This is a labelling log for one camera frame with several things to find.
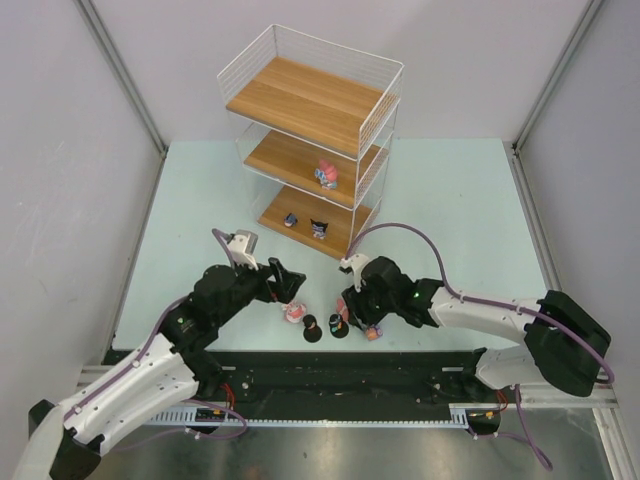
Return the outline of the pink bunny flower crown figurine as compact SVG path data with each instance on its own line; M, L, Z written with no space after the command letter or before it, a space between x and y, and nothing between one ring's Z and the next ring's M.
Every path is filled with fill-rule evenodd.
M344 322L349 320L349 309L342 297L338 298L336 301L336 313L341 316L341 319Z

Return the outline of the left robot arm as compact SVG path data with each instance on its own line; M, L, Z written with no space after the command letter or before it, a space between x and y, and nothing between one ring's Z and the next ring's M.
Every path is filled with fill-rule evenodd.
M125 437L165 409L202 402L225 372L207 352L220 329L254 301L290 303L306 280L276 258L214 265L161 315L147 339L72 396L29 411L16 479L85 479Z

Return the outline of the white pink round figurine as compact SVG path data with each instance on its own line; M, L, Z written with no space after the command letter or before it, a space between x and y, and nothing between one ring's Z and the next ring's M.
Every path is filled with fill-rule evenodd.
M307 307L299 301L292 301L283 305L282 310L284 313L284 319L292 324L300 323L307 314Z

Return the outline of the pink bunny blue bow figurine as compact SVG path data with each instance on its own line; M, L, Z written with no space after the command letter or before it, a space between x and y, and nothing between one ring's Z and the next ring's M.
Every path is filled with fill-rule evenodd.
M338 184L337 168L325 159L320 159L317 168L314 170L314 177L319 181L321 187L327 190L334 190Z

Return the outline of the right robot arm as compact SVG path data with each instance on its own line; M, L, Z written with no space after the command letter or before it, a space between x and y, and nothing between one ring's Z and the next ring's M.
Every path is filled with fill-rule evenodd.
M493 390L546 381L574 397L588 397L598 383L610 334L566 293L501 301L450 291L444 281L417 280L391 259L355 254L340 262L353 277L341 296L348 322L375 329L393 314L421 328L474 330L511 341L502 350L481 348L468 372Z

